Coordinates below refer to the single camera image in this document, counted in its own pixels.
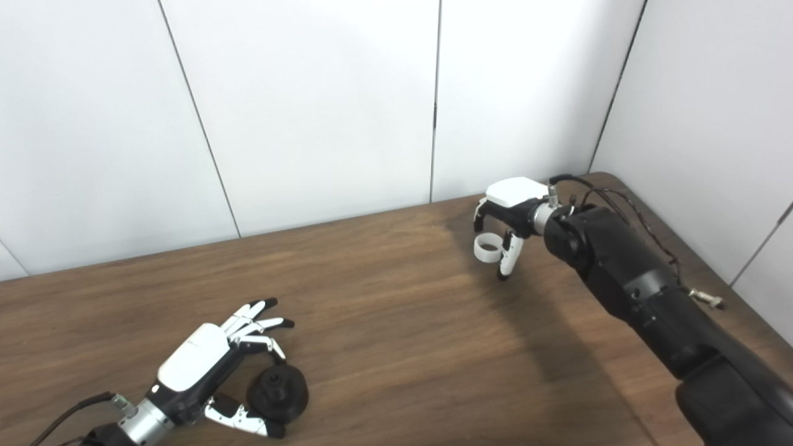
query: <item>black fingertip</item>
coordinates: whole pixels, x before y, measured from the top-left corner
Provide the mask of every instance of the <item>black fingertip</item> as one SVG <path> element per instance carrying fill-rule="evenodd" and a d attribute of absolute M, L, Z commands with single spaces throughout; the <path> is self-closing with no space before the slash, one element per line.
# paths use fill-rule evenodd
<path fill-rule="evenodd" d="M 267 428 L 267 436 L 270 438 L 281 439 L 286 436 L 286 427 L 281 423 L 265 420 L 264 426 Z"/>

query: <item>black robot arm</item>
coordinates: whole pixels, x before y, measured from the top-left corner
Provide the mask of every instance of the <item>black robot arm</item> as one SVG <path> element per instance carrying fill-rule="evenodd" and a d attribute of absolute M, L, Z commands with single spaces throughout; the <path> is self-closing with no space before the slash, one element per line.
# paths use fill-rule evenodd
<path fill-rule="evenodd" d="M 557 178 L 600 191 L 577 177 Z M 561 206 L 551 183 L 543 185 L 545 196 L 529 179 L 490 186 L 474 230 L 480 232 L 489 215 L 510 227 L 520 221 L 512 236 L 542 237 L 549 252 L 575 269 L 603 308 L 626 322 L 680 381 L 677 404 L 706 446 L 793 444 L 793 390 L 689 297 L 699 292 L 681 284 L 624 216 L 600 206 Z M 474 242 L 475 253 L 480 244 Z M 509 252 L 506 244 L 499 249 L 502 269 L 509 261 L 511 271 L 520 250 Z"/>

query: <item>white wall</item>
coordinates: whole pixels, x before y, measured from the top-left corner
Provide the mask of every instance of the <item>white wall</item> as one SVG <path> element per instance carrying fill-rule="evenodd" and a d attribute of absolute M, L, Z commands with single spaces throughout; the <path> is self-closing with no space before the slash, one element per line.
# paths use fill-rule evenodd
<path fill-rule="evenodd" d="M 0 3 L 0 239 L 32 274 L 236 237 L 156 1 Z"/>
<path fill-rule="evenodd" d="M 787 0 L 648 2 L 592 167 L 727 282 L 793 197 L 791 23 Z"/>
<path fill-rule="evenodd" d="M 583 171 L 641 1 L 439 7 L 2 3 L 3 277 Z"/>
<path fill-rule="evenodd" d="M 437 0 L 165 0 L 240 232 L 429 201 Z"/>
<path fill-rule="evenodd" d="M 734 289 L 752 303 L 783 338 L 793 345 L 793 220 L 786 219 L 735 282 Z"/>
<path fill-rule="evenodd" d="M 14 259 L 0 240 L 0 281 L 25 277 L 28 273 Z"/>
<path fill-rule="evenodd" d="M 444 2 L 432 199 L 585 173 L 642 3 Z"/>

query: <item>white ring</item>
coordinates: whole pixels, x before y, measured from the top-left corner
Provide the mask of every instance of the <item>white ring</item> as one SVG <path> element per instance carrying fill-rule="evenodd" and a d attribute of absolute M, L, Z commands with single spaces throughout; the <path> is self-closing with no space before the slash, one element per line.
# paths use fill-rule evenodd
<path fill-rule="evenodd" d="M 485 263 L 495 263 L 501 260 L 501 253 L 504 251 L 504 248 L 501 245 L 504 243 L 504 239 L 502 239 L 498 234 L 494 233 L 482 233 L 477 236 L 477 238 L 473 239 L 473 254 L 482 262 Z M 483 246 L 489 245 L 496 248 L 495 251 L 490 251 L 488 249 L 483 248 Z"/>

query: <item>white robotic finger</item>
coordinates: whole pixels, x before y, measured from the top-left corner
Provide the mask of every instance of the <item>white robotic finger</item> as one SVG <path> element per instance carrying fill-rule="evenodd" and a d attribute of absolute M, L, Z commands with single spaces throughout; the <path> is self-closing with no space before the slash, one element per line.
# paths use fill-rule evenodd
<path fill-rule="evenodd" d="M 272 319 L 264 319 L 262 321 L 256 321 L 245 325 L 241 329 L 228 335 L 228 339 L 234 341 L 251 333 L 264 333 L 266 331 L 280 327 L 291 329 L 294 326 L 295 323 L 289 319 L 284 319 L 283 317 L 273 317 Z"/>
<path fill-rule="evenodd" d="M 281 350 L 281 346 L 269 336 L 242 336 L 236 342 L 240 350 L 247 354 L 269 352 L 274 353 L 281 360 L 286 360 L 286 354 Z"/>
<path fill-rule="evenodd" d="M 212 397 L 204 415 L 218 424 L 255 435 L 283 438 L 285 434 L 283 425 L 256 417 L 244 405 L 225 395 Z"/>
<path fill-rule="evenodd" d="M 520 257 L 520 252 L 523 250 L 523 242 L 525 242 L 524 239 L 518 237 L 512 231 L 507 231 L 507 236 L 504 238 L 504 245 L 507 247 L 504 249 L 499 262 L 499 279 L 506 280 L 512 274 L 512 270 L 515 269 L 515 264 L 518 262 L 518 257 Z"/>
<path fill-rule="evenodd" d="M 265 310 L 272 308 L 278 304 L 276 298 L 268 298 L 262 301 L 251 302 L 243 305 L 239 310 L 226 320 L 220 327 L 226 332 L 226 335 L 231 335 L 242 327 L 252 323 L 254 319 L 259 317 Z"/>

